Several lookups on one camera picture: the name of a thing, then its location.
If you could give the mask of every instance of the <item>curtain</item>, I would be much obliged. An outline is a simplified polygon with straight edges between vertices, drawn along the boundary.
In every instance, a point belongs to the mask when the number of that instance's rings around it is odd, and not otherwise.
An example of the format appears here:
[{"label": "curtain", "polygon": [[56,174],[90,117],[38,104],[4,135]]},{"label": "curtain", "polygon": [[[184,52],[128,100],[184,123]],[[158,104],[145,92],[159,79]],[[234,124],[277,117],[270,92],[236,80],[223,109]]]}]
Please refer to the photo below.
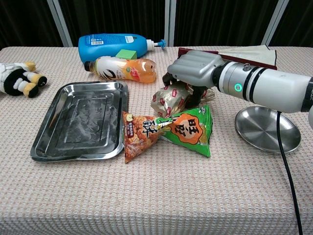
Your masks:
[{"label": "curtain", "polygon": [[174,45],[260,45],[277,2],[177,0]]},{"label": "curtain", "polygon": [[0,48],[10,46],[63,46],[46,0],[0,1]]},{"label": "curtain", "polygon": [[74,46],[95,33],[135,33],[164,38],[165,0],[59,0]]},{"label": "curtain", "polygon": [[313,47],[313,0],[290,0],[269,44]]}]

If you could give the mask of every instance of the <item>bottle cap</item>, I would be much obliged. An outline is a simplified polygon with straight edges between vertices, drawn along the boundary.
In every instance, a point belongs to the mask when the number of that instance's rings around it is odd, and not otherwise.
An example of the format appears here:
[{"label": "bottle cap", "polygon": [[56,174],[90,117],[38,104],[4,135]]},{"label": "bottle cap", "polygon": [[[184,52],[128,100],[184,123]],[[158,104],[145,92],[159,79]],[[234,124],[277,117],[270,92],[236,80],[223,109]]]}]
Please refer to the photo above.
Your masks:
[{"label": "bottle cap", "polygon": [[147,39],[147,50],[153,50],[154,47],[155,47],[154,41]]},{"label": "bottle cap", "polygon": [[86,62],[84,63],[85,70],[88,71],[88,72],[90,72],[90,67],[89,67],[89,65],[90,65],[90,61],[86,61]]}]

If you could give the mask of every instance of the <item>blue detergent bottle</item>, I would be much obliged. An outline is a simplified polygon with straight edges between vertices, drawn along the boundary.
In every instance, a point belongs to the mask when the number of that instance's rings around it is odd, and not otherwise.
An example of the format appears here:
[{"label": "blue detergent bottle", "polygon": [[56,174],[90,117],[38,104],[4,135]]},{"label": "blue detergent bottle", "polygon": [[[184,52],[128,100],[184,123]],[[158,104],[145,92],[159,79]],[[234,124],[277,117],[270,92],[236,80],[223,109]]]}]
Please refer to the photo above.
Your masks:
[{"label": "blue detergent bottle", "polygon": [[81,61],[95,61],[101,56],[115,56],[121,49],[135,50],[140,58],[154,47],[165,47],[165,41],[154,43],[137,34],[91,34],[82,36],[78,41],[78,51]]}]

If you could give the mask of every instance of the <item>green sponge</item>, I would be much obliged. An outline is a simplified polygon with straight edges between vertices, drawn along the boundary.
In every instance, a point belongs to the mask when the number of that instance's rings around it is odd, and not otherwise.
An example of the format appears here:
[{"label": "green sponge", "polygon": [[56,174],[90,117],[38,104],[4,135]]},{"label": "green sponge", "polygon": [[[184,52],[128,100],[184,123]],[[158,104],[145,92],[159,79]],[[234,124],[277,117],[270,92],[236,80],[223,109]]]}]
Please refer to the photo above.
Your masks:
[{"label": "green sponge", "polygon": [[135,50],[124,50],[121,49],[119,53],[117,53],[116,57],[123,59],[134,60],[137,59],[137,52]]}]

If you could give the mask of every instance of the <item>stainless steel plate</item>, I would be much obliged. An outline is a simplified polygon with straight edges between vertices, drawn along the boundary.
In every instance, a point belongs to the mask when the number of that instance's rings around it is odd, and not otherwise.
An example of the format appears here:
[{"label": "stainless steel plate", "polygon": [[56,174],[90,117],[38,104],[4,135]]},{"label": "stainless steel plate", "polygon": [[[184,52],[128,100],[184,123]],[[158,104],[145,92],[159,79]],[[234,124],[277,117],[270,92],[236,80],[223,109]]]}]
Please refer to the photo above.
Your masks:
[{"label": "stainless steel plate", "polygon": [[60,88],[31,149],[36,161],[107,159],[124,147],[122,111],[128,106],[121,82],[71,83]]},{"label": "stainless steel plate", "polygon": [[[235,119],[239,135],[253,146],[273,153],[280,153],[277,131],[277,112],[266,107],[242,109]],[[280,134],[285,152],[294,151],[301,142],[298,127],[286,116],[280,116]]]}]

